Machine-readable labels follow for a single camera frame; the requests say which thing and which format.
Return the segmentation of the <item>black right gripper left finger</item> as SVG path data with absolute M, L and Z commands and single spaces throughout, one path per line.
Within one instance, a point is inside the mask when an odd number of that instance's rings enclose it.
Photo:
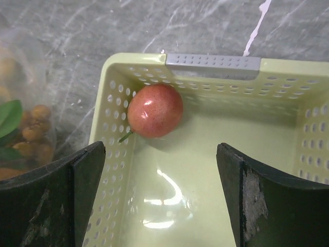
M 1 246 L 82 246 L 105 162 L 97 141 L 1 182 Z

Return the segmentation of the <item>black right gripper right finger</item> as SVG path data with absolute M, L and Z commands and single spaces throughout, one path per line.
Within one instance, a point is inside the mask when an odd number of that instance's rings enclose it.
M 217 147 L 236 246 L 328 246 L 328 186 Z

